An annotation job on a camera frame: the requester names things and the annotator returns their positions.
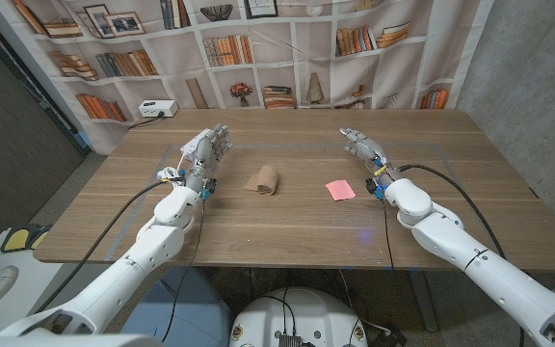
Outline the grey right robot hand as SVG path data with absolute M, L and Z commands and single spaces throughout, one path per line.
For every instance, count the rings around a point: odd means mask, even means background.
M 371 173 L 377 172 L 388 162 L 383 148 L 362 132 L 348 127 L 340 128 L 339 132 L 348 142 L 345 150 L 359 158 Z

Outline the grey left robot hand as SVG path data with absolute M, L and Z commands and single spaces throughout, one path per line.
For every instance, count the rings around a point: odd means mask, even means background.
M 207 180 L 213 178 L 224 155 L 230 150 L 227 125 L 217 124 L 198 142 L 186 187 L 199 193 Z

